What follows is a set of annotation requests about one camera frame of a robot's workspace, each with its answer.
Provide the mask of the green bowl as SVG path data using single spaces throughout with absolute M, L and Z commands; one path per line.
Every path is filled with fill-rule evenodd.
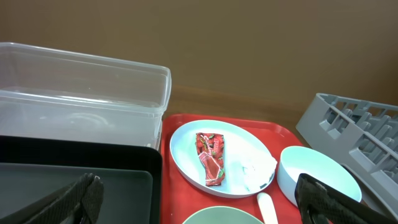
M 262 222 L 243 210 L 214 206 L 195 212 L 183 224 L 262 224 Z

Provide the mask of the red snack wrapper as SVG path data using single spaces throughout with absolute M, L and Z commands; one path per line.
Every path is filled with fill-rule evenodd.
M 224 136 L 216 133 L 196 133 L 198 158 L 205 168 L 207 187 L 220 186 L 225 178 Z

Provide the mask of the clear plastic waste bin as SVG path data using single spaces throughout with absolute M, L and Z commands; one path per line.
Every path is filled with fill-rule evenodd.
M 1 44 L 1 134 L 158 148 L 167 67 Z

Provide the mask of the grey dishwasher rack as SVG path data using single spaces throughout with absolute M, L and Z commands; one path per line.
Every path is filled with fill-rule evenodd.
M 368 206 L 397 218 L 396 106 L 318 93 L 296 128 L 360 181 Z

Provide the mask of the black waste tray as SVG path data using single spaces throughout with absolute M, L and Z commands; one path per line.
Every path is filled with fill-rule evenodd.
M 162 157 L 144 146 L 1 136 L 1 218 L 84 174 L 104 186 L 98 223 L 158 223 Z

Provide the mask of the white tissue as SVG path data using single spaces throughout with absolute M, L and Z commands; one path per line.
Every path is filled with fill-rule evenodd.
M 241 159 L 243 181 L 250 192 L 258 192 L 267 185 L 275 172 L 277 161 L 269 154 L 257 151 Z

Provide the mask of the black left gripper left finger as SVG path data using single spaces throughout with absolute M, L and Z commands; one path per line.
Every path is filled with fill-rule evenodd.
M 103 203 L 104 185 L 93 173 L 1 218 L 1 224 L 96 224 Z

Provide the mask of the light blue bowl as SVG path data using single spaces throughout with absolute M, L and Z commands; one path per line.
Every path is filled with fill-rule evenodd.
M 303 146 L 286 147 L 280 154 L 277 183 L 294 205 L 295 188 L 300 174 L 308 174 L 353 200 L 362 200 L 362 191 L 354 177 L 330 157 Z

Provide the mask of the light blue plate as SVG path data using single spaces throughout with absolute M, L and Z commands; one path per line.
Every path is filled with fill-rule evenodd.
M 225 178 L 220 186 L 207 187 L 205 184 L 205 168 L 198 158 L 195 145 L 196 133 L 216 133 L 224 136 Z M 257 151 L 271 155 L 268 148 L 245 129 L 230 123 L 209 119 L 182 125 L 173 133 L 170 140 L 170 153 L 180 173 L 198 189 L 224 198 L 248 197 L 264 190 L 271 184 L 275 172 L 270 182 L 263 185 L 260 191 L 250 192 L 245 187 L 241 159 Z

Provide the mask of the white plastic spoon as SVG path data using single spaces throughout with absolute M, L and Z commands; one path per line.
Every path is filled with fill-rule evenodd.
M 257 203 L 265 224 L 278 224 L 274 203 L 269 194 L 261 192 L 257 194 Z

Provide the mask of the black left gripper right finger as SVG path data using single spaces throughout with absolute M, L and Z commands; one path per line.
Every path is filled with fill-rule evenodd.
M 397 224 L 308 174 L 300 174 L 295 199 L 303 224 Z

